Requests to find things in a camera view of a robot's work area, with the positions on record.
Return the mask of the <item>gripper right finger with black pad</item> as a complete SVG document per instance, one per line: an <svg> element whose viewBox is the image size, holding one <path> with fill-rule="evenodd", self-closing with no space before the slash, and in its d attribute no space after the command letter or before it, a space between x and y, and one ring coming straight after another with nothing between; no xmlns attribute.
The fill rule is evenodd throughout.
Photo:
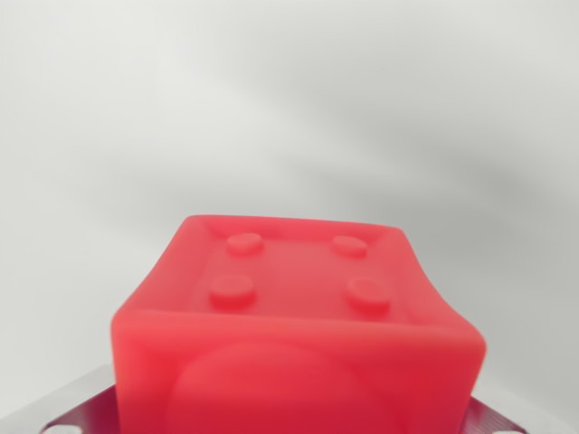
<svg viewBox="0 0 579 434"><path fill-rule="evenodd" d="M473 389L461 433L577 433L557 418L498 382L482 377Z"/></svg>

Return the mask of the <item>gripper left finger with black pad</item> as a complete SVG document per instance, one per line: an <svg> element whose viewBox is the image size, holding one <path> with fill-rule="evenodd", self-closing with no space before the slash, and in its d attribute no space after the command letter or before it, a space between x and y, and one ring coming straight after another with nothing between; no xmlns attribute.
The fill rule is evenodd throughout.
<svg viewBox="0 0 579 434"><path fill-rule="evenodd" d="M1 419L3 433L118 433L113 368L104 364Z"/></svg>

